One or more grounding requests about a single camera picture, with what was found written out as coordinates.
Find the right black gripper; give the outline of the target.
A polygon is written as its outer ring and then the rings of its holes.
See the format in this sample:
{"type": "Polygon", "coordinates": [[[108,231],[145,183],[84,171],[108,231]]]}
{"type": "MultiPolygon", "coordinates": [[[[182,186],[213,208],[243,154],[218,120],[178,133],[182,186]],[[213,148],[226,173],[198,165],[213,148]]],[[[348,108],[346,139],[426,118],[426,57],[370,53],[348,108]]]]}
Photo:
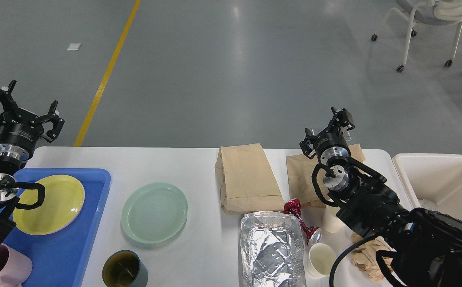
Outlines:
{"type": "Polygon", "coordinates": [[[331,158],[340,156],[349,158],[351,156],[350,149],[341,132],[353,130],[355,123],[352,114],[346,109],[336,109],[331,107],[332,118],[327,127],[323,130],[325,133],[314,135],[311,129],[305,128],[305,138],[300,141],[300,149],[302,154],[313,159],[316,156],[318,162],[327,165],[331,158]]]}

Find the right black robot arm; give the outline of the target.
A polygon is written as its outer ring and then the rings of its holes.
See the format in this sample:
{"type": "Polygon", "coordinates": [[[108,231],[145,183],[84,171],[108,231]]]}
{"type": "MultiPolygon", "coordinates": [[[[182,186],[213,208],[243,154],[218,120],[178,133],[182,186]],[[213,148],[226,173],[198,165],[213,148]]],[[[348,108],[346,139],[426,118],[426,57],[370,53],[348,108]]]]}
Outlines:
{"type": "Polygon", "coordinates": [[[462,220],[424,208],[407,210],[386,178],[352,157],[342,132],[354,129],[347,109],[331,107],[332,118],[318,134],[305,129],[302,153],[317,158],[311,180],[315,194],[362,239],[335,260],[329,285],[339,263],[353,249],[378,237],[391,250],[375,252],[375,260],[393,287],[462,287],[462,220]]]}

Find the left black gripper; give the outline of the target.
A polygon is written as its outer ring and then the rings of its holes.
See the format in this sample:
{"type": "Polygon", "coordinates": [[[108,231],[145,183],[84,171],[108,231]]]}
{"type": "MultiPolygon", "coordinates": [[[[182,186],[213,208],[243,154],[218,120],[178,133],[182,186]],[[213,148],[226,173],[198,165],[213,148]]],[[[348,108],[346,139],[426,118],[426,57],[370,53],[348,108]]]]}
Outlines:
{"type": "Polygon", "coordinates": [[[37,116],[31,112],[18,112],[18,104],[12,98],[17,81],[12,80],[8,87],[0,89],[0,152],[5,149],[20,148],[24,152],[33,152],[38,140],[46,142],[57,140],[65,120],[57,111],[58,101],[54,100],[46,115],[37,116]],[[45,131],[43,124],[50,122],[52,129],[45,131]]]}

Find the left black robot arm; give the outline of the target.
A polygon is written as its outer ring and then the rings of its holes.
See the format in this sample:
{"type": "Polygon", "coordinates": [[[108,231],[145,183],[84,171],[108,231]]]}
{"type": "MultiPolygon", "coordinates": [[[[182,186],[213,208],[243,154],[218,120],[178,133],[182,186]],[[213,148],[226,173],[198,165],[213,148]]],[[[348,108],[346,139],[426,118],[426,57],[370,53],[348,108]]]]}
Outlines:
{"type": "Polygon", "coordinates": [[[36,209],[45,200],[43,185],[19,182],[14,174],[33,157],[39,140],[53,142],[65,123],[57,100],[43,116],[19,107],[12,98],[15,85],[12,80],[0,89],[0,245],[16,227],[10,218],[13,211],[36,209]]]}

